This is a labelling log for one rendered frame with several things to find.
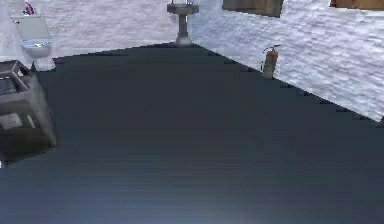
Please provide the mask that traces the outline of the grey pedestal sink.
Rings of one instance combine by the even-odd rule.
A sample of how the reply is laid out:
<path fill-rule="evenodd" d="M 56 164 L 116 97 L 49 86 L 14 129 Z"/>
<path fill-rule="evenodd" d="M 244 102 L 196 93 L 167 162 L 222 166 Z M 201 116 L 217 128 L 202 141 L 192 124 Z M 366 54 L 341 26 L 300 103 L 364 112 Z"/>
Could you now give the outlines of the grey pedestal sink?
<path fill-rule="evenodd" d="M 199 12 L 199 5 L 195 0 L 171 0 L 167 4 L 167 12 L 178 16 L 179 30 L 175 41 L 178 46 L 188 46 L 192 42 L 188 34 L 188 20 L 189 15 Z"/>

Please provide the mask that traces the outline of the grey shelf unit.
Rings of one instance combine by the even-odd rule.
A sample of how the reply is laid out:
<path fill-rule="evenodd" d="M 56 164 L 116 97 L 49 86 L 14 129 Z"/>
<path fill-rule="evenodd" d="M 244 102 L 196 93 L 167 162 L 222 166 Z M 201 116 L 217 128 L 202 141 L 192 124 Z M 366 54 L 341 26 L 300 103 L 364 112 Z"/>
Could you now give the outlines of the grey shelf unit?
<path fill-rule="evenodd" d="M 35 72 L 0 62 L 0 161 L 24 160 L 57 146 L 52 112 Z"/>

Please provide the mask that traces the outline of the red fire extinguisher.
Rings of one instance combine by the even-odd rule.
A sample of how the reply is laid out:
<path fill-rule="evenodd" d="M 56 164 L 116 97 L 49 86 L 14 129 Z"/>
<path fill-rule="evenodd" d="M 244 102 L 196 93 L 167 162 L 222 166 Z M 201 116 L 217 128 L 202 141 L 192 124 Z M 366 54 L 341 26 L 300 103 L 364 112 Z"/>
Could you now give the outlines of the red fire extinguisher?
<path fill-rule="evenodd" d="M 280 47 L 280 44 L 267 47 L 263 50 L 263 53 L 265 54 L 265 60 L 261 68 L 262 68 L 262 74 L 264 78 L 267 78 L 267 79 L 274 78 L 274 72 L 275 72 L 275 68 L 276 68 L 276 64 L 279 56 L 278 51 L 276 50 L 277 47 Z"/>

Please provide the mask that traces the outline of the brown framed picture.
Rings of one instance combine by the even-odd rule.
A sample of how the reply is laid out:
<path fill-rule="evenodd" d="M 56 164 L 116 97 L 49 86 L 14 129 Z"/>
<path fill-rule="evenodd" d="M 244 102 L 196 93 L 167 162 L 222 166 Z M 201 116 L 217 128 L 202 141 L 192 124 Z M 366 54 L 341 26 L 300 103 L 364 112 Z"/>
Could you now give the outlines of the brown framed picture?
<path fill-rule="evenodd" d="M 384 0 L 330 0 L 334 8 L 384 11 Z"/>
<path fill-rule="evenodd" d="M 284 0 L 223 0 L 222 9 L 279 18 Z"/>

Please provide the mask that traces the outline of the white toilet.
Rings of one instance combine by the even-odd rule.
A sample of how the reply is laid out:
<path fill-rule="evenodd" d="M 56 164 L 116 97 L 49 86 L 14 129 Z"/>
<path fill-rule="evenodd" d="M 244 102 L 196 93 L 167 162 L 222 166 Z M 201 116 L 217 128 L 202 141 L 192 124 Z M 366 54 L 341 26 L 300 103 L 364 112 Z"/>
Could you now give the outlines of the white toilet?
<path fill-rule="evenodd" d="M 21 37 L 23 53 L 31 60 L 37 71 L 50 71 L 56 68 L 52 56 L 53 41 L 46 19 L 42 14 L 12 16 Z"/>

